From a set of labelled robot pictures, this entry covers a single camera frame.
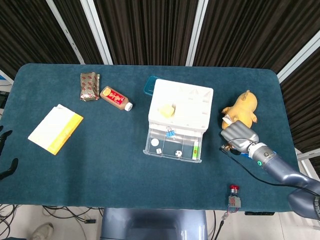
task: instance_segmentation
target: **bottle cap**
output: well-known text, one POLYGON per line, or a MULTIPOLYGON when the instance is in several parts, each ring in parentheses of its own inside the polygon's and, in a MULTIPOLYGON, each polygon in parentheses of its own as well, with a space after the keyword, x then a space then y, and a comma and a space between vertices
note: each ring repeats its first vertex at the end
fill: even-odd
POLYGON ((129 112, 132 109, 132 103, 128 102, 125 106, 124 106, 124 110, 126 110, 127 112, 129 112))
POLYGON ((239 190, 239 186, 238 186, 238 185, 230 185, 230 189, 237 189, 237 190, 239 190))

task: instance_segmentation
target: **food wrapper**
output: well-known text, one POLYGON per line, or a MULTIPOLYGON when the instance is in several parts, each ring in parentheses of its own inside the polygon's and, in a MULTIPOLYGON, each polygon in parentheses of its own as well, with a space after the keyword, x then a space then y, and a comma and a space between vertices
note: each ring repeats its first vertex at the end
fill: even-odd
POLYGON ((80 99, 87 102, 98 100, 100 74, 86 72, 80 74, 81 94, 80 99))

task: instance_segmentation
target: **black cable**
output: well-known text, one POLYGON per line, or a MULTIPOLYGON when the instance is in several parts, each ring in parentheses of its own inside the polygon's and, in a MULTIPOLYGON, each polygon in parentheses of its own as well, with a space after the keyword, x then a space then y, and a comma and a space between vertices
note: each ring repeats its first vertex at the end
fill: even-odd
POLYGON ((213 224, 213 234, 212 234, 211 240, 214 239, 214 235, 216 233, 217 219, 216 219, 216 211, 215 210, 213 210, 213 215, 214 215, 214 224, 213 224))
POLYGON ((219 233, 220 233, 220 230, 221 230, 222 226, 224 225, 224 223, 225 223, 225 221, 224 221, 224 220, 221 220, 220 226, 219 226, 219 228, 218 228, 218 231, 216 232, 216 236, 215 236, 214 240, 217 240, 217 238, 218 238, 218 236, 219 236, 219 233))
POLYGON ((104 210, 103 208, 99 207, 99 213, 100 213, 101 217, 104 216, 104 215, 103 215, 103 213, 104 213, 103 210, 104 210))
POLYGON ((46 210, 46 212, 48 213, 48 214, 50 214, 52 217, 54 217, 54 218, 57 218, 57 219, 71 219, 71 218, 76 218, 76 219, 78 219, 79 221, 81 221, 81 222, 85 222, 85 219, 84 218, 82 218, 82 217, 80 217, 81 215, 84 215, 84 214, 86 214, 87 212, 89 212, 90 211, 90 208, 88 209, 88 210, 86 210, 86 211, 84 211, 83 213, 80 213, 80 214, 75 214, 74 212, 72 212, 68 207, 52 207, 52 206, 42 206, 45 210, 46 210), (72 214, 72 216, 65 216, 65 217, 63 217, 63 216, 56 216, 56 215, 54 215, 53 213, 51 213, 48 209, 50 209, 50 210, 64 210, 64 211, 68 211, 69 213, 71 213, 72 214))
POLYGON ((12 206, 11 212, 10 212, 8 215, 2 215, 2 216, 0 217, 0 224, 4 223, 4 224, 6 225, 6 228, 0 233, 0 236, 1 236, 2 234, 4 234, 4 233, 8 230, 7 236, 6 236, 5 238, 8 238, 9 235, 10 235, 10 232, 11 232, 10 226, 11 226, 11 224, 12 224, 14 218, 15 218, 16 210, 17 210, 18 205, 6 205, 6 206, 4 206, 4 207, 2 207, 2 205, 1 205, 2 208, 0 209, 0 211, 1 211, 1 210, 5 209, 5 208, 7 208, 7 207, 10 207, 10 206, 12 206))
POLYGON ((279 184, 279 183, 272 183, 272 182, 268 182, 268 181, 264 181, 258 177, 256 177, 255 175, 253 175, 245 166, 243 166, 239 161, 237 161, 234 157, 232 157, 229 153, 227 153, 224 149, 220 148, 220 151, 223 152, 225 155, 227 155, 229 158, 231 158, 233 161, 235 161, 236 164, 238 164, 241 168, 243 168, 251 177, 253 177, 254 179, 262 182, 262 183, 265 183, 265 184, 268 184, 268 185, 271 185, 271 186, 275 186, 275 187, 290 187, 290 188, 296 188, 296 189, 301 189, 301 190, 304 190, 314 196, 318 196, 320 197, 320 194, 314 192, 314 191, 311 191, 305 187, 302 187, 302 186, 296 186, 296 185, 290 185, 290 184, 279 184))
POLYGON ((46 210, 46 212, 48 213, 48 214, 50 214, 52 217, 54 217, 54 218, 57 218, 57 219, 72 219, 72 218, 76 218, 77 220, 79 220, 80 222, 82 222, 82 223, 84 223, 85 222, 85 219, 84 218, 82 218, 82 217, 80 217, 79 215, 75 215, 73 212, 71 212, 70 210, 68 210, 68 209, 65 209, 65 208, 57 208, 57 209, 54 209, 54 208, 48 208, 48 209, 50 209, 50 210, 64 210, 64 211, 67 211, 67 212, 69 212, 69 213, 71 213, 72 214, 72 216, 66 216, 66 217, 63 217, 63 216, 57 216, 57 215, 55 215, 54 213, 51 213, 50 211, 48 211, 48 209, 46 208, 46 206, 43 206, 43 208, 46 210))

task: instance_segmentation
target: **red label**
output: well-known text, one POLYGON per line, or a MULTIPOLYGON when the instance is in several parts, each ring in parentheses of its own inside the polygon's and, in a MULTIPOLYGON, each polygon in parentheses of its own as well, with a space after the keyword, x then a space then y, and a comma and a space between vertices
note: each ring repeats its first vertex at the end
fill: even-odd
POLYGON ((236 205, 236 200, 234 198, 230 199, 230 205, 235 206, 236 205))
POLYGON ((111 90, 110 94, 106 96, 107 98, 114 101, 116 104, 122 104, 122 102, 125 100, 125 97, 116 93, 115 91, 111 90))

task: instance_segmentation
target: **table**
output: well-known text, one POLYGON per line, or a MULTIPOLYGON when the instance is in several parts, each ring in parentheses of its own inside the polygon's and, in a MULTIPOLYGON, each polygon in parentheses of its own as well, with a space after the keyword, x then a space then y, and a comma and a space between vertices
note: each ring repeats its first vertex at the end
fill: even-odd
MULTIPOLYGON (((221 110, 250 90, 258 99, 252 129, 298 169, 277 76, 267 69, 132 65, 24 65, 16 75, 1 125, 13 130, 0 157, 0 171, 19 158, 16 172, 0 181, 0 203, 114 208, 225 210, 229 185, 240 186, 241 211, 289 211, 293 189, 258 182, 227 158, 221 110), (100 73, 100 89, 111 86, 133 103, 121 111, 103 99, 84 102, 80 73, 100 73), (152 97, 149 76, 214 89, 209 129, 203 135, 202 163, 143 154, 152 97), (53 156, 27 138, 56 105, 84 117, 53 156)), ((253 174, 274 182, 253 160, 237 156, 253 174)))

